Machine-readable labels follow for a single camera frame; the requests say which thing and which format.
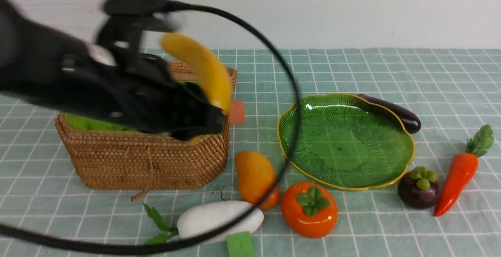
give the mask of orange block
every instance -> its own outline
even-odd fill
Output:
[[[243,122],[245,122],[245,107],[242,100],[233,101],[229,108],[229,123],[232,125]]]

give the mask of mangosteen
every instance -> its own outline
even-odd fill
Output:
[[[437,175],[422,166],[414,168],[398,182],[398,196],[406,205],[415,209],[433,207],[440,197]]]

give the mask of basket handle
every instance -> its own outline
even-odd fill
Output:
[[[151,160],[150,147],[148,147],[148,158],[150,160],[150,178],[148,180],[148,183],[144,186],[144,189],[140,193],[138,193],[130,198],[130,201],[132,201],[132,202],[135,202],[139,198],[142,198],[143,196],[147,195],[148,192],[150,191],[151,185],[153,184],[154,173],[153,173],[153,161]]]

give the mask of green sponge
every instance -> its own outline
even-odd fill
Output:
[[[249,232],[238,232],[226,236],[229,257],[254,257],[254,247]]]

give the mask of black cable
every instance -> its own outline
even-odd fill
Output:
[[[36,234],[34,232],[29,232],[27,230],[20,230],[14,227],[0,225],[0,234],[7,235],[13,237],[15,239],[21,239],[23,241],[27,241],[29,243],[36,243],[43,246],[48,246],[51,248],[57,248],[60,250],[69,250],[74,252],[86,252],[93,254],[102,254],[102,255],[123,255],[123,256],[133,256],[133,255],[153,255],[163,252],[172,252],[175,250],[181,250],[183,248],[188,248],[191,246],[196,246],[199,243],[207,241],[208,239],[213,238],[227,230],[231,229],[238,223],[240,223],[243,219],[248,217],[254,210],[256,210],[259,205],[261,205],[266,198],[272,193],[275,187],[278,186],[279,182],[283,179],[287,167],[289,165],[289,161],[293,159],[295,150],[297,148],[297,142],[299,140],[299,131],[301,128],[301,97],[299,95],[299,86],[297,85],[294,75],[290,68],[288,67],[286,61],[280,55],[279,51],[273,46],[273,44],[268,41],[266,37],[264,37],[258,30],[249,25],[244,20],[232,15],[231,13],[227,13],[226,11],[222,11],[220,9],[216,9],[214,7],[202,6],[202,5],[191,5],[185,4],[182,2],[168,2],[167,11],[201,11],[204,13],[212,13],[218,15],[222,18],[226,18],[227,20],[231,20],[232,22],[240,25],[251,34],[256,36],[262,43],[266,45],[266,47],[272,52],[272,54],[279,60],[281,66],[287,73],[287,76],[292,84],[295,99],[296,99],[296,124],[294,125],[293,135],[292,135],[292,146],[288,150],[287,157],[285,159],[283,168],[277,175],[277,180],[274,184],[266,191],[265,195],[254,204],[252,207],[249,207],[247,211],[243,214],[240,214],[235,219],[230,222],[222,225],[214,230],[206,232],[205,234],[200,234],[189,239],[181,239],[178,241],[171,241],[165,244],[155,244],[155,245],[143,245],[143,246],[127,246],[127,245],[113,245],[113,244],[100,244],[100,243],[87,243],[83,241],[70,241],[67,239],[59,239],[56,237]]]

